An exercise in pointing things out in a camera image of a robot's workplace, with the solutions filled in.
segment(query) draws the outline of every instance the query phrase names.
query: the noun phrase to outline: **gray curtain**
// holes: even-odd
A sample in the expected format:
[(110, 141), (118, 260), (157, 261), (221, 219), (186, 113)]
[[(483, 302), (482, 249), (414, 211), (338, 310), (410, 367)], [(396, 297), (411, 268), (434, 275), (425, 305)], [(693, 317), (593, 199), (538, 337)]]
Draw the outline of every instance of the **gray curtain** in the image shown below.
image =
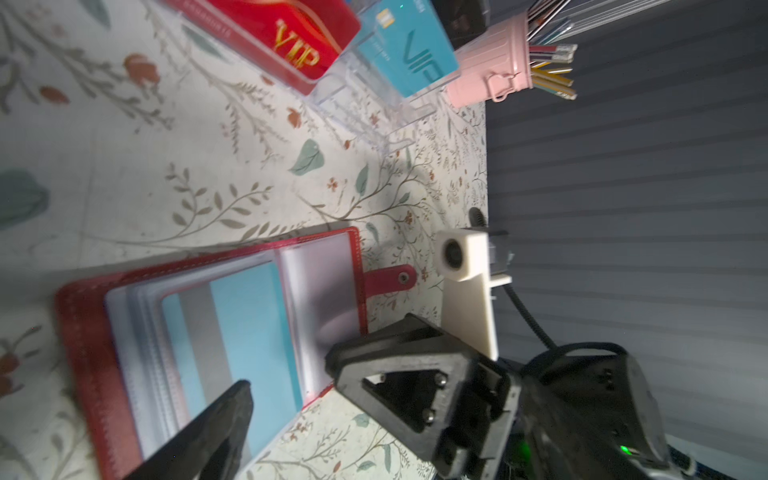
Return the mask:
[[(556, 342), (633, 353), (668, 433), (765, 462), (768, 2), (589, 33), (569, 39), (576, 101), (488, 102), (489, 223), (513, 237), (515, 289)], [(503, 356), (543, 350), (508, 299), (495, 314)]]

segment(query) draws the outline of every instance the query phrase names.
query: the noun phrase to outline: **open wallet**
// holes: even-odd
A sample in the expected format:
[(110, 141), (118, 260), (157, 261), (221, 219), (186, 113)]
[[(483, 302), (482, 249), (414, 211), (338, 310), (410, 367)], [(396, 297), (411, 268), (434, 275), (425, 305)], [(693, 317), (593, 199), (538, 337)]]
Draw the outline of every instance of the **open wallet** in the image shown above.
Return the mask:
[(64, 286), (56, 312), (102, 478), (128, 475), (241, 379), (247, 467), (331, 388), (324, 358), (367, 334), (366, 298), (416, 278), (364, 273), (352, 227)]

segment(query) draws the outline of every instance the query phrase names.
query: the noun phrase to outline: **floral tablecloth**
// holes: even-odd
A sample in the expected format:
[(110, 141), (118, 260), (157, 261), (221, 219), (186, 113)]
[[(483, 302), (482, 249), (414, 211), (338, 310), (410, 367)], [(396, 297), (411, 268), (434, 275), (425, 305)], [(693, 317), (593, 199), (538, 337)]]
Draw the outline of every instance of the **floral tablecloth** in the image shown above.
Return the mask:
[[(51, 311), (74, 279), (353, 225), (367, 270), (419, 271), (371, 328), (439, 320), (432, 239), (485, 210), (483, 105), (431, 95), (380, 157), (149, 0), (0, 0), (0, 45), (0, 478), (98, 476)], [(431, 471), (331, 392), (244, 477)]]

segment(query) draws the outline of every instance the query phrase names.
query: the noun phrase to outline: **pink pencil holder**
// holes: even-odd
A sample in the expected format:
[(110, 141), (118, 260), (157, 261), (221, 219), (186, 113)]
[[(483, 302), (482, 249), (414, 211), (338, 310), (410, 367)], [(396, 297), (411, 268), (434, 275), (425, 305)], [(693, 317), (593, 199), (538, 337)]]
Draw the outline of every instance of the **pink pencil holder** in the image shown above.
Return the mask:
[(448, 84), (454, 107), (481, 101), (503, 101), (507, 95), (533, 88), (528, 60), (528, 13), (490, 27), (456, 52), (462, 76)]

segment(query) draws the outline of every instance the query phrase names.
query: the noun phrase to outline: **gold vip lettering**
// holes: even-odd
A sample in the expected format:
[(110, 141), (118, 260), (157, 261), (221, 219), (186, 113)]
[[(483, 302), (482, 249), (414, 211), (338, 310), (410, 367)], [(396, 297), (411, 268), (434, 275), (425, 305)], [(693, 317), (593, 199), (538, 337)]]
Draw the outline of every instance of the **gold vip lettering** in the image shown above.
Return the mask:
[(304, 65), (317, 65), (317, 62), (320, 61), (320, 53), (306, 43), (296, 32), (288, 31), (288, 25), (280, 19), (277, 21), (277, 35), (273, 50), (277, 51), (283, 45), (291, 45), (285, 59), (296, 68), (302, 68)]

